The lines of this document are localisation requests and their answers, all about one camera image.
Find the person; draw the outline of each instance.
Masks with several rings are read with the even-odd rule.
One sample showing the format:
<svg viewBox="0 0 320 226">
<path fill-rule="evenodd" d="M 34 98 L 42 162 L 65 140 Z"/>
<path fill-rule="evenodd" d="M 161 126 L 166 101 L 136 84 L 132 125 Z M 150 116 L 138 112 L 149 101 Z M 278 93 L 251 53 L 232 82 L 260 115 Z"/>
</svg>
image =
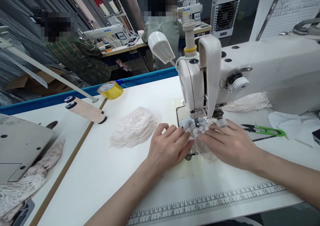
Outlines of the person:
<svg viewBox="0 0 320 226">
<path fill-rule="evenodd" d="M 162 32 L 168 39 L 175 55 L 174 62 L 179 58 L 179 38 L 185 37 L 182 24 L 177 18 L 176 4 L 178 0 L 148 0 L 148 17 L 145 23 L 141 39 L 148 44 L 148 38 L 155 31 Z M 153 67 L 156 70 L 173 67 L 171 63 L 164 64 L 158 57 L 153 55 Z"/>
<path fill-rule="evenodd" d="M 182 128 L 159 124 L 146 159 L 85 226 L 125 225 L 130 214 L 163 173 L 179 164 L 188 154 L 193 144 L 189 136 L 190 133 Z M 319 171 L 258 148 L 247 132 L 230 120 L 224 128 L 212 124 L 199 139 L 222 162 L 277 182 L 320 210 Z"/>
<path fill-rule="evenodd" d="M 102 56 L 100 49 L 78 38 L 70 19 L 63 17 L 62 13 L 49 12 L 41 20 L 47 49 L 67 69 L 90 85 L 114 80 L 111 67 L 99 59 Z"/>
</svg>

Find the fabric pile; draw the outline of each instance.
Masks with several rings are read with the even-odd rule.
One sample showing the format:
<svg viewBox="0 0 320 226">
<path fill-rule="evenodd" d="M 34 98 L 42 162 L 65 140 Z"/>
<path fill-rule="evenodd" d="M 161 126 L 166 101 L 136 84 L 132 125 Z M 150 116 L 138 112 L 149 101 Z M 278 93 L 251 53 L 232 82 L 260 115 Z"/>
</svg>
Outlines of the fabric pile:
<svg viewBox="0 0 320 226">
<path fill-rule="evenodd" d="M 318 148 L 319 145 L 314 141 L 312 132 L 320 129 L 320 120 L 313 116 L 298 116 L 280 112 L 269 114 L 269 121 L 273 128 L 278 128 L 286 132 L 286 138 L 297 140 Z"/>
<path fill-rule="evenodd" d="M 47 171 L 61 158 L 64 142 L 53 144 L 18 182 L 0 185 L 0 226 L 12 225 L 16 213 L 45 184 Z"/>
<path fill-rule="evenodd" d="M 120 119 L 111 136 L 111 143 L 117 148 L 133 147 L 147 141 L 157 128 L 157 120 L 150 110 L 138 107 Z"/>
<path fill-rule="evenodd" d="M 272 105 L 266 92 L 249 94 L 226 106 L 222 107 L 225 111 L 247 112 L 254 109 L 271 108 Z"/>
<path fill-rule="evenodd" d="M 193 153 L 201 153 L 201 156 L 205 158 L 208 162 L 213 162 L 217 159 L 217 156 L 215 156 L 209 148 L 198 139 L 199 134 L 204 134 L 205 131 L 209 130 L 209 126 L 212 124 L 212 122 L 202 122 L 199 123 L 200 126 L 196 127 L 195 123 L 193 123 L 186 132 L 190 132 L 190 138 L 189 140 L 194 140 L 194 144 L 191 147 L 190 154 Z"/>
</svg>

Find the green shirt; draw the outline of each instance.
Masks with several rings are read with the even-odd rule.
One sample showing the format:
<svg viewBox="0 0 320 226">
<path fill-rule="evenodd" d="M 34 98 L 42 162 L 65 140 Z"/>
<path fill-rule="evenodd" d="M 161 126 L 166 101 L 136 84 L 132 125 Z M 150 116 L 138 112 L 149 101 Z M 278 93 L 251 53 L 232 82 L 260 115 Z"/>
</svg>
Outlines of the green shirt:
<svg viewBox="0 0 320 226">
<path fill-rule="evenodd" d="M 179 58 L 179 38 L 185 37 L 185 32 L 182 30 L 182 24 L 178 20 L 165 22 L 148 21 L 146 22 L 145 29 L 141 37 L 142 41 L 147 44 L 150 34 L 155 31 L 162 32 L 167 37 L 172 51 L 176 56 L 173 61 L 176 62 L 176 60 Z M 171 63 L 164 64 L 155 55 L 152 56 L 153 65 L 156 70 L 173 67 Z"/>
<path fill-rule="evenodd" d="M 97 85 L 109 81 L 111 68 L 95 58 L 102 55 L 97 46 L 92 46 L 82 39 L 73 42 L 45 42 L 45 45 L 60 63 L 84 82 Z"/>
</svg>

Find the right hand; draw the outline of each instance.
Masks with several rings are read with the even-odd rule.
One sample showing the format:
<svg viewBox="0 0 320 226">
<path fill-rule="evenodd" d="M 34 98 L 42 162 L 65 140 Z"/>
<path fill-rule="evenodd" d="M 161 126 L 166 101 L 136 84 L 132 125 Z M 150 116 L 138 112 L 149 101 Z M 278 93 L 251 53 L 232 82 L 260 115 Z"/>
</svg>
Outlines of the right hand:
<svg viewBox="0 0 320 226">
<path fill-rule="evenodd" d="M 253 171 L 266 152 L 254 144 L 243 128 L 228 119 L 227 121 L 227 127 L 218 128 L 214 123 L 198 138 L 222 162 L 236 168 Z"/>
</svg>

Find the table edge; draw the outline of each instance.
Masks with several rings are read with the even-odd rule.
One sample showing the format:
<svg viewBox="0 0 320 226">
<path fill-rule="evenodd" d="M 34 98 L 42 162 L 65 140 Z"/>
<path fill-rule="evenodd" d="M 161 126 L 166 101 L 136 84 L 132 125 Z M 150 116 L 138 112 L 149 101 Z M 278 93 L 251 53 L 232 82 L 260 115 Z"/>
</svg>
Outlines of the table edge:
<svg viewBox="0 0 320 226">
<path fill-rule="evenodd" d="M 107 99 L 105 98 L 102 102 L 102 104 L 100 105 L 99 109 L 102 109 L 106 103 Z M 45 199 L 43 200 L 42 204 L 40 205 L 38 211 L 36 212 L 35 216 L 33 217 L 33 219 L 31 220 L 31 223 L 29 226 L 37 226 L 38 223 L 40 222 L 43 214 L 45 213 L 49 203 L 51 202 L 52 198 L 54 197 L 58 187 L 60 186 L 60 183 L 62 182 L 64 176 L 66 175 L 69 167 L 71 166 L 73 160 L 75 159 L 75 157 L 77 156 L 84 140 L 86 139 L 86 137 L 88 136 L 92 126 L 93 126 L 94 122 L 90 122 L 87 129 L 84 131 L 83 135 L 81 136 L 78 144 L 76 145 L 76 147 L 74 148 L 73 152 L 71 153 L 69 159 L 67 160 L 66 164 L 64 165 L 63 169 L 61 170 L 59 176 L 57 177 L 56 181 L 54 182 L 52 188 L 50 189 L 48 195 L 45 197 Z"/>
</svg>

